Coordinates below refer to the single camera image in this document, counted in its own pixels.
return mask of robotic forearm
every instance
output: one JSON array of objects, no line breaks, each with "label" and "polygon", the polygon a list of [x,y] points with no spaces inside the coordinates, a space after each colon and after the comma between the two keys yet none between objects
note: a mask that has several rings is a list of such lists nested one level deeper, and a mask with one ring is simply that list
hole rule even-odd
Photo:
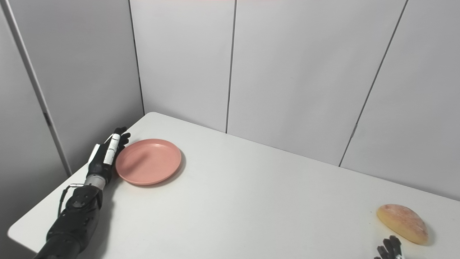
[{"label": "robotic forearm", "polygon": [[98,146],[89,163],[85,183],[74,184],[73,187],[77,188],[62,212],[59,206],[58,218],[46,235],[46,244],[34,259],[75,259],[88,246],[99,221],[102,190],[112,178],[114,158],[131,136],[125,131],[126,127],[117,128],[104,144]]}]

